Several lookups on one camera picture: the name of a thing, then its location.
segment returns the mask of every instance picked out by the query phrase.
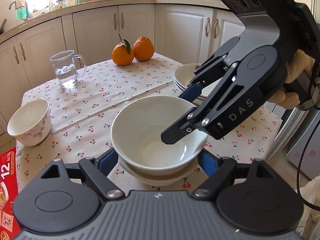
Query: water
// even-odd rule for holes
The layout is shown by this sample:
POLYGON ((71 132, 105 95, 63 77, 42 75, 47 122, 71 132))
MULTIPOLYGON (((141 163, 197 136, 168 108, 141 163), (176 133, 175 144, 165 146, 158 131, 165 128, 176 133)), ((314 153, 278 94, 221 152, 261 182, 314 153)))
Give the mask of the water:
POLYGON ((60 86, 64 88, 73 86, 77 82, 77 69, 73 63, 70 66, 57 68, 56 75, 60 86))

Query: cabinet handle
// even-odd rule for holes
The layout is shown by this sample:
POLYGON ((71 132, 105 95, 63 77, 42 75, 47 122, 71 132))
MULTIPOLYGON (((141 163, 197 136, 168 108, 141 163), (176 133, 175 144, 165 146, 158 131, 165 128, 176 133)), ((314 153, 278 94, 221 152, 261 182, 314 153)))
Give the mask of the cabinet handle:
POLYGON ((207 18, 207 24, 205 25, 205 36, 208 37, 208 25, 210 22, 210 18, 207 18))
POLYGON ((113 16, 115 17, 115 30, 116 30, 117 29, 117 15, 114 14, 113 16))
POLYGON ((19 64, 18 54, 17 54, 17 51, 16 51, 16 47, 15 47, 15 46, 13 46, 13 51, 14 51, 14 56, 16 57, 16 61, 17 61, 17 63, 19 64))
POLYGON ((123 18, 123 13, 121 13, 121 18, 122 18, 122 26, 121 26, 121 28, 123 29, 123 26, 124 26, 124 18, 123 18))
POLYGON ((214 24, 214 28, 213 28, 213 37, 217 38, 217 26, 218 26, 219 20, 216 19, 216 22, 214 24))
POLYGON ((23 49, 23 47, 22 47, 22 43, 20 43, 20 47, 21 47, 21 52, 22 52, 23 60, 26 61, 26 55, 24 54, 24 49, 23 49))

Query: towel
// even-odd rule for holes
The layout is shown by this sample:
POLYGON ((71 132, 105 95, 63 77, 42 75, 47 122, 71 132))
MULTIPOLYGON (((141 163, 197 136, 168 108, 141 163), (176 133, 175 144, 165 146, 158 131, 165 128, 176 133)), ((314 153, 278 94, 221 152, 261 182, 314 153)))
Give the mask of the towel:
POLYGON ((19 8, 25 7, 26 1, 25 0, 16 0, 15 2, 15 8, 18 10, 19 8))

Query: tablecloth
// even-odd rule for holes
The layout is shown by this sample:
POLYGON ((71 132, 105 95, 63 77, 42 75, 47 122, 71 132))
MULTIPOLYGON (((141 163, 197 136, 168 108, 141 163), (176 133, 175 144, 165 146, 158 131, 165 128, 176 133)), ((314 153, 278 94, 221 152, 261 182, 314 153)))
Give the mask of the tablecloth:
MULTIPOLYGON (((87 67, 85 76, 74 87, 62 88, 54 79, 27 91, 22 105, 37 98, 49 101, 52 127, 39 145, 26 147, 17 141, 19 190, 54 158, 75 163, 86 156, 97 157, 106 152, 112 147, 111 124, 124 106, 146 96, 180 94, 173 84, 173 72, 180 65, 156 53, 149 61, 134 60, 124 67, 108 60, 87 67)), ((281 119, 260 107, 220 140, 209 136, 205 148, 215 156, 230 156, 238 162, 250 163, 253 158, 265 158, 280 124, 281 119)), ((130 189, 192 191, 207 178, 198 167, 175 184, 152 187, 132 177, 119 164, 108 177, 126 193, 130 189)))

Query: stacked bowls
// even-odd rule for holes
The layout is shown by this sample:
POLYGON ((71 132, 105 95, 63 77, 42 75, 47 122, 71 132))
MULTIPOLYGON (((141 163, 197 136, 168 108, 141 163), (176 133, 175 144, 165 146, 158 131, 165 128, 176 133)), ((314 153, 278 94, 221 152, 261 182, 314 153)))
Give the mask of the stacked bowls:
MULTIPOLYGON (((178 89, 181 91, 184 91, 188 87, 188 83, 191 81, 191 79, 194 78, 195 69, 200 66, 201 64, 186 64, 178 67, 173 74, 173 81, 174 84, 178 89)), ((214 89, 214 87, 219 83, 220 79, 213 82, 209 86, 205 87, 202 90, 202 94, 194 101, 195 104, 200 105, 210 94, 210 92, 214 89)))
POLYGON ((193 106, 182 98, 159 95, 124 107, 111 127, 112 144, 124 170, 152 186, 169 185, 190 174, 207 134, 194 130, 167 145, 161 133, 193 106))

